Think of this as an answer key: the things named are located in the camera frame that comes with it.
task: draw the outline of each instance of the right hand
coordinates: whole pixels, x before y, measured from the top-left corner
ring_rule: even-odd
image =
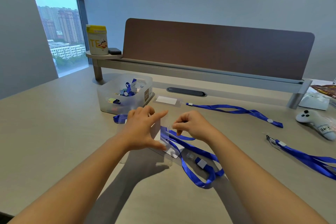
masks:
[[[182,131],[187,131],[192,137],[208,141],[209,134],[217,131],[199,112],[185,112],[179,116],[174,122],[173,129],[177,130],[177,135],[181,135]]]

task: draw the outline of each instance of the window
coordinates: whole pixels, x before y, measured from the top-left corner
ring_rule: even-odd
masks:
[[[89,66],[84,0],[35,0],[59,77]],[[71,55],[75,47],[83,48]]]

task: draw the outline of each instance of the transparent container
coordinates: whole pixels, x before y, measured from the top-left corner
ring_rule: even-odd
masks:
[[[120,91],[126,88],[126,83],[131,84],[133,79],[145,82],[144,86],[134,96],[120,96]],[[97,89],[100,110],[112,114],[121,114],[128,113],[139,106],[144,106],[152,97],[152,85],[153,78],[149,76],[130,73],[120,74]],[[119,100],[120,104],[113,103],[114,99]]]

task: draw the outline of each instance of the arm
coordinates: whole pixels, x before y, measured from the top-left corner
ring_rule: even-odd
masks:
[[[174,123],[214,151],[241,202],[255,223],[327,223],[313,208],[247,156],[197,111]]]
[[[120,134],[108,139],[10,223],[83,223],[126,152],[147,147],[165,150],[165,146],[151,138],[150,128],[166,114],[167,111],[154,113],[150,106],[130,111]]]

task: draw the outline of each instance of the metal clip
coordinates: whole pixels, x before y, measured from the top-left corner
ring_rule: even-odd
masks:
[[[276,144],[275,140],[272,137],[266,135],[266,139],[275,149],[281,150],[281,148]]]

